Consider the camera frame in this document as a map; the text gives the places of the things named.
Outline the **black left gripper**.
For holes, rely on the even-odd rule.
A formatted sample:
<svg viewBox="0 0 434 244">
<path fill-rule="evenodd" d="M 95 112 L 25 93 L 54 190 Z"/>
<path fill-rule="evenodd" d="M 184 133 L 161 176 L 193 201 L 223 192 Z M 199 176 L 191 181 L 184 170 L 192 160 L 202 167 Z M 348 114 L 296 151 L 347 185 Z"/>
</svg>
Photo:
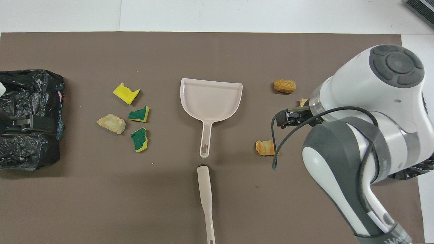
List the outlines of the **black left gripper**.
<svg viewBox="0 0 434 244">
<path fill-rule="evenodd" d="M 54 133 L 54 120 L 48 117 L 26 115 L 25 117 L 0 116 L 0 134 L 5 135 L 12 132 L 27 132 L 32 129 L 43 133 Z"/>
</svg>

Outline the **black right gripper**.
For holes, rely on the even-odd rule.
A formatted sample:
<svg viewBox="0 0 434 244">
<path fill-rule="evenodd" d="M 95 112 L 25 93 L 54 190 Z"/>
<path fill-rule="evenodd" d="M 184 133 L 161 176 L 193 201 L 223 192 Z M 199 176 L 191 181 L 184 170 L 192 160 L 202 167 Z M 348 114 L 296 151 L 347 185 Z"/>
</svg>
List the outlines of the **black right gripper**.
<svg viewBox="0 0 434 244">
<path fill-rule="evenodd" d="M 282 110 L 277 113 L 277 126 L 281 128 L 290 126 L 298 126 L 302 122 L 313 117 L 313 114 L 309 106 L 289 108 L 287 110 Z"/>
</svg>

